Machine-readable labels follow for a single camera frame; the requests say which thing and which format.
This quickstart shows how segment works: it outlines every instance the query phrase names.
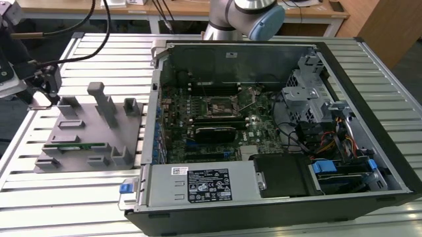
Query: gray fixture plate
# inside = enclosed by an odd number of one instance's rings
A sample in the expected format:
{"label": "gray fixture plate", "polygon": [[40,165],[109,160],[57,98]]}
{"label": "gray fixture plate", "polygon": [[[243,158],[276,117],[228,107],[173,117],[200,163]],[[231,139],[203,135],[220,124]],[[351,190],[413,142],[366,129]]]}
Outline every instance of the gray fixture plate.
{"label": "gray fixture plate", "polygon": [[[87,150],[67,151],[63,154],[53,156],[53,158],[60,162],[57,168],[40,169],[35,166],[33,171],[36,173],[127,170],[133,167],[141,115],[127,116],[123,104],[124,103],[115,103],[115,118],[119,124],[116,128],[108,127],[104,118],[97,113],[96,104],[80,104],[80,107],[75,108],[77,119],[83,120],[85,124],[83,128],[60,129],[57,127],[59,123],[67,120],[63,114],[60,114],[45,144],[53,144],[52,139],[55,136],[77,135],[80,138],[79,143],[108,143],[111,147],[117,148],[120,153],[123,152],[123,147],[125,146],[131,155],[129,162],[123,165],[116,165],[109,157],[111,152],[93,152]],[[141,111],[143,104],[137,103],[137,106]],[[91,156],[104,156],[108,161],[108,165],[91,166],[87,162],[88,157]],[[49,158],[51,157],[43,152],[37,160]]]}

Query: green circuit board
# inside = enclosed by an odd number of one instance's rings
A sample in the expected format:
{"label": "green circuit board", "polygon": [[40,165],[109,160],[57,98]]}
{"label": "green circuit board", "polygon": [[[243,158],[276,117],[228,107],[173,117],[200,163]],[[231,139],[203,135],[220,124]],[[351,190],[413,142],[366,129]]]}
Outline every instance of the green circuit board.
{"label": "green circuit board", "polygon": [[[255,86],[242,86],[242,93],[236,96],[191,96],[186,89],[163,88],[161,106],[164,108],[164,133],[167,147],[165,163],[192,163],[212,161],[242,160],[240,146],[255,145],[259,154],[282,153],[284,151],[280,137],[275,129],[272,116],[268,113],[272,100],[272,92],[254,95]],[[231,111],[234,117],[242,117],[247,127],[235,131],[235,139],[230,143],[199,144],[190,134],[192,134],[192,118],[207,118],[210,108],[207,102],[215,104],[230,104],[236,110]],[[227,116],[227,107],[215,106],[212,109],[216,115]],[[207,125],[218,126],[218,122],[207,122]],[[223,154],[223,159],[215,159],[212,154]],[[195,155],[202,155],[200,159],[190,159]]]}

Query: power supply label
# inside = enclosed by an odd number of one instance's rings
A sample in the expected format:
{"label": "power supply label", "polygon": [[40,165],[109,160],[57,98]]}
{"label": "power supply label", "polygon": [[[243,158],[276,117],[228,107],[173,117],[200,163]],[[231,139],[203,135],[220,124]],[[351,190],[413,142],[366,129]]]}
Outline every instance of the power supply label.
{"label": "power supply label", "polygon": [[187,184],[190,203],[232,200],[228,169],[190,170]]}

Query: metal table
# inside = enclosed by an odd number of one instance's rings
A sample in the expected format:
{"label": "metal table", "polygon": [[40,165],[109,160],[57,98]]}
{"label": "metal table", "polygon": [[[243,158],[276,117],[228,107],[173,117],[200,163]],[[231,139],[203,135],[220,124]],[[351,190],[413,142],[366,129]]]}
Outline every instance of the metal table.
{"label": "metal table", "polygon": [[[72,39],[61,58],[95,51],[103,34]],[[76,95],[93,103],[87,94],[91,81],[101,81],[115,102],[135,97],[148,102],[152,67],[151,42],[155,39],[198,40],[199,36],[115,34],[100,54],[87,62],[61,66],[60,95]],[[422,107],[410,96],[364,43],[339,38],[274,38],[279,41],[323,40],[356,85],[375,115],[407,161],[422,177]],[[332,85],[339,98],[342,94]],[[147,108],[143,111],[145,122]],[[59,110],[31,111],[0,160],[0,233],[1,236],[144,236],[117,208],[119,184],[139,170],[35,174],[33,163],[41,152]],[[140,165],[143,129],[139,135]],[[263,228],[194,236],[421,236],[422,204],[414,201],[383,208],[354,221]]]}

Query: white label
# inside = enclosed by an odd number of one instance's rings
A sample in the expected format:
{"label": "white label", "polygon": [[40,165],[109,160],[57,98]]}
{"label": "white label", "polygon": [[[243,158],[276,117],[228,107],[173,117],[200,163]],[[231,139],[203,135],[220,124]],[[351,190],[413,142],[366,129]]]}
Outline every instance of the white label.
{"label": "white label", "polygon": [[139,13],[139,14],[145,14],[145,11],[127,11],[128,13]]}
{"label": "white label", "polygon": [[238,53],[230,52],[226,53],[226,58],[236,58],[238,57]]}
{"label": "white label", "polygon": [[180,174],[187,174],[188,167],[172,167],[171,168],[171,175],[180,175]]}
{"label": "white label", "polygon": [[220,193],[216,193],[216,195],[220,195],[220,196],[230,196],[231,195],[231,192],[220,192]]}

